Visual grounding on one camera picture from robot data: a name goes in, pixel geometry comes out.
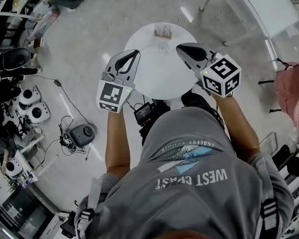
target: white cube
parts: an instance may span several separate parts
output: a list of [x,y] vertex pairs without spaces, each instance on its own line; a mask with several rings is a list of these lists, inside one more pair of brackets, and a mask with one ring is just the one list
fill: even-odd
[[100,80],[96,95],[98,108],[119,113],[133,90],[133,88],[114,82]]
[[241,67],[226,54],[200,72],[203,86],[208,91],[226,97],[241,82]]

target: black and white pattern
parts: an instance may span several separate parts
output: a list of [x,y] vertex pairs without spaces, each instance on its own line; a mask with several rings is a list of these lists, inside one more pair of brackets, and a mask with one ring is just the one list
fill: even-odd
[[210,68],[218,74],[222,79],[227,78],[233,72],[235,72],[238,68],[229,62],[226,58],[222,58],[216,64],[210,66]]
[[118,111],[118,108],[116,106],[112,106],[112,105],[108,105],[108,104],[104,104],[104,103],[100,103],[100,108],[105,109],[110,112],[115,112],[115,113],[117,113],[117,111]]
[[100,100],[118,105],[120,103],[123,87],[105,83]]
[[230,92],[233,91],[235,87],[239,85],[239,74],[236,74],[233,78],[225,84],[225,95],[228,95]]
[[206,89],[221,95],[221,85],[219,82],[216,82],[213,79],[206,77],[205,75],[203,76],[203,79]]

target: pink jacket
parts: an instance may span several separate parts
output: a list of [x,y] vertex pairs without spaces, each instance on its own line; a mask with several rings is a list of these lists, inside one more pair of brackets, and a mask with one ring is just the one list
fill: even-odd
[[290,116],[295,126],[298,126],[299,64],[289,64],[293,67],[276,74],[274,88],[281,110]]

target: round white table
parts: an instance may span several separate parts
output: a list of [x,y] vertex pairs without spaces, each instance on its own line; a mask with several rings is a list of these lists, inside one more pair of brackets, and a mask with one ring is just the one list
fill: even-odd
[[[139,66],[134,78],[135,89],[152,99],[168,100],[180,97],[197,82],[192,70],[177,55],[176,46],[186,42],[196,42],[184,28],[171,23],[171,40],[155,37],[154,25],[149,24],[135,32],[124,50],[137,49],[141,52]],[[162,55],[158,45],[169,45],[167,55]]]

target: floor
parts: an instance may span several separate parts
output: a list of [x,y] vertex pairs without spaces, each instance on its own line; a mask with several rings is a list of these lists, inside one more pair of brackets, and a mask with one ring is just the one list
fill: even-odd
[[[186,10],[180,13],[181,26],[197,42],[203,42],[222,54],[228,53],[243,68],[242,85],[235,91],[241,109],[260,140],[271,131],[276,131],[279,143],[285,142],[293,132],[293,123],[286,114],[268,113],[270,108],[277,106],[272,86],[260,87],[257,82],[273,79],[275,69],[282,69],[281,65],[271,62],[274,53],[285,61],[299,61],[299,23],[281,33],[272,43],[266,43],[263,36],[256,36],[224,47],[224,40],[246,31],[243,24],[226,0],[211,0],[204,13],[198,10],[201,2],[183,0],[182,7]],[[97,108],[96,92],[107,62],[123,51],[130,36],[142,26],[160,21],[178,24],[178,4],[179,0],[85,0],[75,12],[62,11],[46,33],[45,46],[39,54],[43,66],[41,76],[58,79],[71,101],[97,128],[87,161],[83,154],[65,156],[58,142],[53,143],[47,152],[46,164],[56,155],[59,158],[42,174],[36,185],[59,209],[76,210],[74,201],[80,201],[88,194],[91,178],[106,171],[107,112]],[[46,135],[42,145],[46,148],[59,138],[58,124],[63,116],[74,116],[71,126],[85,121],[52,80],[29,76],[23,82],[24,87],[34,85],[39,88],[52,114],[51,119],[42,126]],[[197,87],[194,91],[206,96]],[[141,101],[141,94],[133,92],[130,103]],[[168,103],[173,109],[181,106],[179,99]],[[125,106],[124,114],[131,167],[134,167],[141,153],[139,126],[128,106]],[[69,122],[69,118],[65,118],[64,127]],[[38,154],[38,158],[42,160],[43,153]]]

